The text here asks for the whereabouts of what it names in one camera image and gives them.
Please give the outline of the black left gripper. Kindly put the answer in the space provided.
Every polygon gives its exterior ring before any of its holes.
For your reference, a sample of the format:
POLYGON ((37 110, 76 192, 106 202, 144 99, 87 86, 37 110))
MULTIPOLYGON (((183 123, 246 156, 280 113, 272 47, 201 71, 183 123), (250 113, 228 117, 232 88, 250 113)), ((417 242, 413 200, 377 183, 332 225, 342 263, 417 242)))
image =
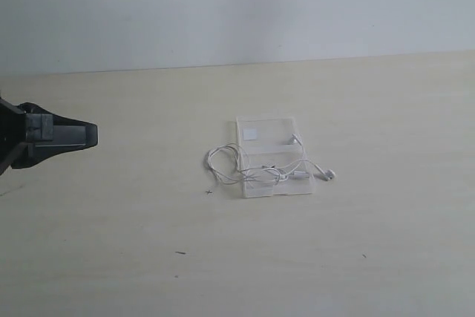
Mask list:
POLYGON ((1 174, 9 167, 31 168, 97 144, 94 123, 59 116, 32 102, 12 105, 1 98, 1 174))

